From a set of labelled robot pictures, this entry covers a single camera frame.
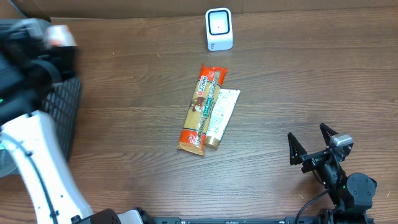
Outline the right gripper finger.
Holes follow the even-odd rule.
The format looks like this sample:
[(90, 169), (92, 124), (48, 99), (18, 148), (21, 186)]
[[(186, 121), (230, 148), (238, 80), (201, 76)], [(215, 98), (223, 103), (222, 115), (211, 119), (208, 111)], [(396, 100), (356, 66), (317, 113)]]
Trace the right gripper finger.
[(325, 123), (320, 123), (320, 131), (322, 132), (322, 136), (327, 146), (330, 143), (331, 137), (338, 134), (336, 131), (328, 127)]
[(293, 133), (288, 133), (289, 151), (290, 151), (290, 165), (301, 164), (308, 156), (306, 150), (299, 143)]

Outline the white cosmetic tube gold cap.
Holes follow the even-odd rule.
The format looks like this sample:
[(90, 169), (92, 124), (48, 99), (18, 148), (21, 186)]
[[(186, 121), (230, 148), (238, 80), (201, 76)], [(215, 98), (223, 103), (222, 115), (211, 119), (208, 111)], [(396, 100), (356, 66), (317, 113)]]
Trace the white cosmetic tube gold cap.
[(230, 117), (233, 114), (240, 92), (240, 90), (220, 90), (206, 132), (206, 147), (218, 149)]

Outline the orange spaghetti pack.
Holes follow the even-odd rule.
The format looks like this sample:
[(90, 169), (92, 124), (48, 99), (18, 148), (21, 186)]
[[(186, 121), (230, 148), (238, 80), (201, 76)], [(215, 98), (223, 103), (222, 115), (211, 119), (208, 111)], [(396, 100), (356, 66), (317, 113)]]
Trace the orange spaghetti pack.
[(201, 66), (187, 117), (177, 144), (179, 150), (205, 155), (206, 132), (219, 92), (228, 72), (224, 67)]

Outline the orange small snack box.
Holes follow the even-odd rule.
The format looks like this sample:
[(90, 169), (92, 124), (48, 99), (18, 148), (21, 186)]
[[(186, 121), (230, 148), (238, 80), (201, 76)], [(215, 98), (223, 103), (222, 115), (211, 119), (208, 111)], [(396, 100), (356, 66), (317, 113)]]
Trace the orange small snack box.
[(55, 25), (46, 28), (45, 43), (47, 47), (76, 47), (76, 41), (66, 25)]

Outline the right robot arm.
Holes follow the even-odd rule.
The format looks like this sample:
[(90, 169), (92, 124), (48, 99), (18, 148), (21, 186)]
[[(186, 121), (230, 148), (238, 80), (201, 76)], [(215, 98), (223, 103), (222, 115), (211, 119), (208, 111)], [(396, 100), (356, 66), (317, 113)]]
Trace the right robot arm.
[[(353, 147), (349, 134), (337, 133), (326, 124), (320, 124), (325, 149), (308, 154), (293, 133), (287, 138), (290, 164), (302, 165), (301, 171), (311, 172), (325, 191), (307, 202), (295, 217), (287, 217), (286, 223), (374, 223), (366, 211), (373, 206), (377, 182), (363, 173), (346, 175), (341, 166)], [(315, 217), (304, 217), (304, 210), (318, 199), (328, 195), (334, 208), (323, 208)]]

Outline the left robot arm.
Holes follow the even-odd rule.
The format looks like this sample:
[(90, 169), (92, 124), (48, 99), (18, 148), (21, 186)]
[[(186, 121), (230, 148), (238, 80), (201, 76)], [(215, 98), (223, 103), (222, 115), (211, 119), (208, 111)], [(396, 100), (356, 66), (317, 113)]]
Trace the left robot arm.
[(146, 211), (94, 212), (82, 196), (42, 101), (76, 75), (69, 28), (43, 19), (1, 20), (1, 143), (19, 169), (39, 223), (146, 224)]

